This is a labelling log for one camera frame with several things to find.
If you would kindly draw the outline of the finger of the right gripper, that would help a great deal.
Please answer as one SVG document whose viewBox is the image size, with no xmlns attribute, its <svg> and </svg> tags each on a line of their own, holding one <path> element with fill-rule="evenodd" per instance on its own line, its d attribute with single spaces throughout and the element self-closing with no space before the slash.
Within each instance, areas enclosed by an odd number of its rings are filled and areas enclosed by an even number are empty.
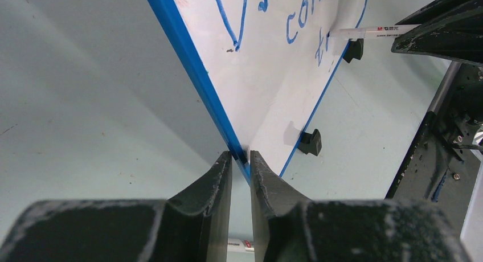
<svg viewBox="0 0 483 262">
<path fill-rule="evenodd" d="M 470 0 L 397 37 L 391 52 L 482 66 L 482 0 Z"/>
<path fill-rule="evenodd" d="M 396 25 L 422 24 L 470 0 L 434 0 Z"/>
</svg>

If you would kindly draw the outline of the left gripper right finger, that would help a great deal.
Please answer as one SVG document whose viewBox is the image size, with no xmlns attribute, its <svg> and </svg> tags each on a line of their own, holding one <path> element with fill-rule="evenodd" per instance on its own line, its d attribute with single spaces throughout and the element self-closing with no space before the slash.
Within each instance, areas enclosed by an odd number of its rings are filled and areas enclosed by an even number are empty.
<svg viewBox="0 0 483 262">
<path fill-rule="evenodd" d="M 256 261 L 470 261 L 443 212 L 419 200 L 312 200 L 250 153 Z"/>
</svg>

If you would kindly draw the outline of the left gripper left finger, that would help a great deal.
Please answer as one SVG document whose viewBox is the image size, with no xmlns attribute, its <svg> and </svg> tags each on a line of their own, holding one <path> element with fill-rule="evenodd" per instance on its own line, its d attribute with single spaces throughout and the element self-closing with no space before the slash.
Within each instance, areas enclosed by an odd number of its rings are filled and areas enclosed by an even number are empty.
<svg viewBox="0 0 483 262">
<path fill-rule="evenodd" d="M 232 156 L 170 199 L 41 200 L 13 224 L 2 261 L 225 261 Z"/>
</svg>

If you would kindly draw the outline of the blue whiteboard marker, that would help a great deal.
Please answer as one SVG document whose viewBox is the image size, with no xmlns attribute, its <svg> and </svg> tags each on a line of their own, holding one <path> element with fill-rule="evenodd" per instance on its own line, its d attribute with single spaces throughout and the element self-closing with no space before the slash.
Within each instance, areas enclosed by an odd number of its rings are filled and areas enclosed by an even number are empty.
<svg viewBox="0 0 483 262">
<path fill-rule="evenodd" d="M 379 26 L 365 28 L 343 28 L 329 32 L 329 37 L 338 39 L 373 39 L 373 38 L 396 38 L 399 37 L 420 24 L 405 24 L 394 26 Z"/>
</svg>

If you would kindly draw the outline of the blue framed whiteboard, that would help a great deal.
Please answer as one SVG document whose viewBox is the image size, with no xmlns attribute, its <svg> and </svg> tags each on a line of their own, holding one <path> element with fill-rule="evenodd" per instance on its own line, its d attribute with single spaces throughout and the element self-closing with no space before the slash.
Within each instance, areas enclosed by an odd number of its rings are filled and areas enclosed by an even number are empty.
<svg viewBox="0 0 483 262">
<path fill-rule="evenodd" d="M 283 175 L 368 0 L 147 0 L 245 178 Z"/>
</svg>

